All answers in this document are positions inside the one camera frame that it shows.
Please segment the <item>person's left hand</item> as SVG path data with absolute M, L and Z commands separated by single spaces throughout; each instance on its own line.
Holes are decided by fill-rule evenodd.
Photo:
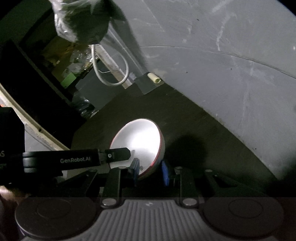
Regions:
M 19 190 L 10 190 L 8 188 L 6 188 L 5 186 L 1 186 L 0 188 L 1 191 L 1 197 L 10 203 L 17 203 L 20 204 L 24 199 L 27 198 L 27 194 L 24 194 L 23 192 L 19 191 Z

